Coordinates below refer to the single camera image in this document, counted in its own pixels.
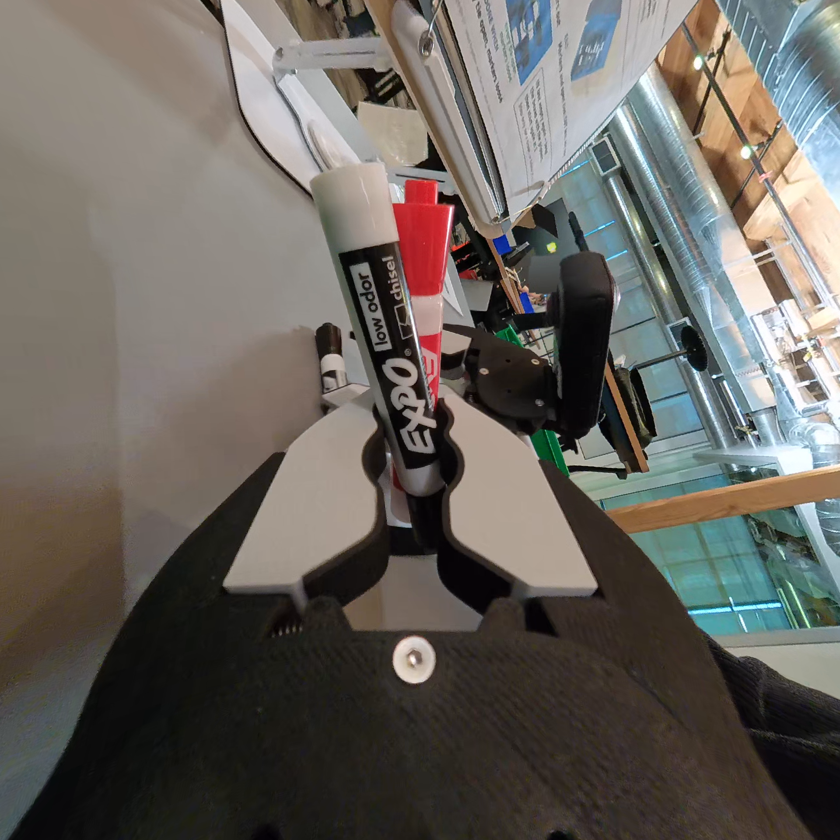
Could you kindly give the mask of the green plastic bin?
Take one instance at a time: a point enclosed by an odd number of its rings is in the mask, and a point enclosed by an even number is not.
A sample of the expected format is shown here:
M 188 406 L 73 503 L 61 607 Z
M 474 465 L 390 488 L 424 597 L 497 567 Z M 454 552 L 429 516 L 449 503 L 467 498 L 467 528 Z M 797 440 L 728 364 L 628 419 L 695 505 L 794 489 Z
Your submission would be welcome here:
M 523 342 L 521 335 L 516 332 L 512 325 L 507 325 L 503 330 L 496 332 L 496 337 L 509 343 L 516 344 L 526 350 L 530 350 L 531 346 L 527 346 Z M 570 471 L 565 463 L 563 452 L 560 446 L 558 435 L 546 428 L 541 428 L 530 436 L 532 446 L 536 455 L 541 460 L 546 460 L 553 463 L 557 469 L 566 476 L 570 475 Z

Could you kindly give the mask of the red dry erase marker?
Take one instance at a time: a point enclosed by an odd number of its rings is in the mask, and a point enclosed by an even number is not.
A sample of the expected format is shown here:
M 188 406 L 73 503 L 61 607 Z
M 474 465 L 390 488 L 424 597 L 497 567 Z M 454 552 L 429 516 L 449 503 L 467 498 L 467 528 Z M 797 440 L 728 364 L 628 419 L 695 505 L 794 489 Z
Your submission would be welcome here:
M 400 327 L 408 331 L 404 350 L 411 357 L 390 360 L 384 373 L 399 456 L 395 487 L 406 498 L 406 512 L 422 539 L 430 541 L 439 518 L 440 433 L 435 416 L 444 322 L 444 287 L 454 208 L 438 202 L 438 185 L 408 181 L 405 198 L 393 206 L 406 294 Z

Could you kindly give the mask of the round silver duct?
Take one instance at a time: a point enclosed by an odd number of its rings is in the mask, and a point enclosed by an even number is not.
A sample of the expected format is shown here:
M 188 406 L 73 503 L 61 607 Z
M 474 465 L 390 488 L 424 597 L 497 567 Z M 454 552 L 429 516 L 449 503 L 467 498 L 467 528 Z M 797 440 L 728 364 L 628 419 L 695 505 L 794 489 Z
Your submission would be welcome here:
M 741 409 L 791 415 L 753 322 L 774 300 L 657 64 L 628 92 L 609 132 Z

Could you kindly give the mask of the black disc on rod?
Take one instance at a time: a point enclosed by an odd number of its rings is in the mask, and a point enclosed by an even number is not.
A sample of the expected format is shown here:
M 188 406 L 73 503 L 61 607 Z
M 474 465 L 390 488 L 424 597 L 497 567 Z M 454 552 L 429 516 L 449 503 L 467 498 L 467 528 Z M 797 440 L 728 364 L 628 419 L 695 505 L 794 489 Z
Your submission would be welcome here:
M 679 348 L 676 352 L 667 353 L 644 364 L 639 364 L 637 368 L 642 370 L 664 362 L 683 359 L 694 371 L 702 373 L 708 370 L 707 347 L 695 328 L 688 324 L 684 325 L 679 333 L 678 345 Z

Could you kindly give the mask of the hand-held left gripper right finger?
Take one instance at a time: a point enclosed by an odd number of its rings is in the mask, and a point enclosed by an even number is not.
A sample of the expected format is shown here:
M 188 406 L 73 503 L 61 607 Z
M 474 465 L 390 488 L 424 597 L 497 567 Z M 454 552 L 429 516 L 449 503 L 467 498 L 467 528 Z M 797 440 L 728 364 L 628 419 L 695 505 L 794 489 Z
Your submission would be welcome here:
M 459 395 L 442 395 L 441 409 L 441 456 L 455 458 L 442 504 L 448 545 L 518 601 L 593 595 L 593 572 L 530 444 Z

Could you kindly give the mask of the printed paper sheets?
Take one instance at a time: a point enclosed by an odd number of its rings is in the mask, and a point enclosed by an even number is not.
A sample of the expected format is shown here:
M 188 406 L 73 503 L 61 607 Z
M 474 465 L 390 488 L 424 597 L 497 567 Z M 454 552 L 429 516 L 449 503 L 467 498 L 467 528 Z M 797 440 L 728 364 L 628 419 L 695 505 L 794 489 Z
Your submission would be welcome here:
M 490 221 L 515 221 L 550 189 L 695 4 L 444 3 L 491 152 Z

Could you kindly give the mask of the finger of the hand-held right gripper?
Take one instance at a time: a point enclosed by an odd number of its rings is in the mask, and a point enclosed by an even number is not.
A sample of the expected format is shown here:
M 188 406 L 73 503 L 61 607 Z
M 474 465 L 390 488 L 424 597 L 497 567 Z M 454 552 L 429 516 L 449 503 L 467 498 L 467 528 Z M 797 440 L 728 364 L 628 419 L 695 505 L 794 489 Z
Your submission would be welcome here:
M 375 400 L 368 385 L 349 383 L 321 395 L 323 413 L 332 413 L 347 404 L 356 404 L 373 412 Z
M 456 327 L 444 324 L 441 332 L 441 381 L 456 381 L 466 372 L 471 336 L 458 331 Z

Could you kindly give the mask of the pale paper scrap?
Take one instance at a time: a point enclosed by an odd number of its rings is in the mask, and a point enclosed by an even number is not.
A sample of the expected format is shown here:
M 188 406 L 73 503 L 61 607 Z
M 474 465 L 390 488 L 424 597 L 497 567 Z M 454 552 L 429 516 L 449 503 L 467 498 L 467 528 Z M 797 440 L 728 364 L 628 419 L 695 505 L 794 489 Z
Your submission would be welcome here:
M 427 159 L 427 129 L 417 110 L 362 101 L 355 113 L 360 126 L 388 167 L 414 167 Z

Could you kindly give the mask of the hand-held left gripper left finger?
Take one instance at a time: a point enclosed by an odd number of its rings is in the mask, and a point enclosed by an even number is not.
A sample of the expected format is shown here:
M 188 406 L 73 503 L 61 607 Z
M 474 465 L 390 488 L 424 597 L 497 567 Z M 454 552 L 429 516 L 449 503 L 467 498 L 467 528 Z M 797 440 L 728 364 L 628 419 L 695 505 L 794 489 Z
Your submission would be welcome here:
M 350 604 L 386 572 L 385 437 L 371 394 L 324 416 L 284 454 L 224 579 L 239 595 Z

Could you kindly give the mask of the black dry erase marker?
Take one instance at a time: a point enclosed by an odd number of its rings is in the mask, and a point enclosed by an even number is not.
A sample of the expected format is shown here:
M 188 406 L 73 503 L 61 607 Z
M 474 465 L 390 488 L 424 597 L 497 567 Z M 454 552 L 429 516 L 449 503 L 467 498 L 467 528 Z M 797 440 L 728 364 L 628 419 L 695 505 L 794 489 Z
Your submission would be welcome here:
M 385 166 L 316 175 L 311 194 L 418 544 L 438 548 L 445 483 Z
M 325 322 L 316 329 L 314 337 L 319 361 L 322 394 L 327 394 L 345 387 L 348 384 L 348 377 L 343 358 L 340 328 L 330 322 Z

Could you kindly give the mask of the person's black sweater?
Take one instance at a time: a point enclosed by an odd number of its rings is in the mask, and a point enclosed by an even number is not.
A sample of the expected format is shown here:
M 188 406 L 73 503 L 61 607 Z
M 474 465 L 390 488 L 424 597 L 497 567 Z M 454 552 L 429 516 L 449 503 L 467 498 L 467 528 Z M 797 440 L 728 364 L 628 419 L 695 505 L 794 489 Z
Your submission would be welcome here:
M 814 838 L 839 838 L 839 700 L 705 636 L 765 768 Z

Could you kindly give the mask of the wooden railing beam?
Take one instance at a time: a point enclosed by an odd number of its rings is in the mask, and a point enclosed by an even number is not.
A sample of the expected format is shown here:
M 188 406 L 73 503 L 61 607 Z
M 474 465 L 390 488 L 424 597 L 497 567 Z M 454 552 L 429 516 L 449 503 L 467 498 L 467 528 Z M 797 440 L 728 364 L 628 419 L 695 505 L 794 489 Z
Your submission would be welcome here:
M 626 533 L 635 534 L 796 507 L 838 495 L 839 466 L 831 465 L 616 508 L 607 515 Z

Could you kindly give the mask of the black monitor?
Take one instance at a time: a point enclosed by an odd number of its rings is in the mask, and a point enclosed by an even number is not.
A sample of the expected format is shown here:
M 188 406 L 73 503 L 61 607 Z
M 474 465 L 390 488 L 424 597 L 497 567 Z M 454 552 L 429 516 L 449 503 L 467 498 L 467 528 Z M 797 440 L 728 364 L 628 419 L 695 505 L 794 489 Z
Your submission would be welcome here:
M 577 253 L 569 214 L 563 198 L 533 206 L 529 216 L 531 226 L 520 224 L 512 229 L 516 244 L 528 245 L 540 257 L 563 259 Z

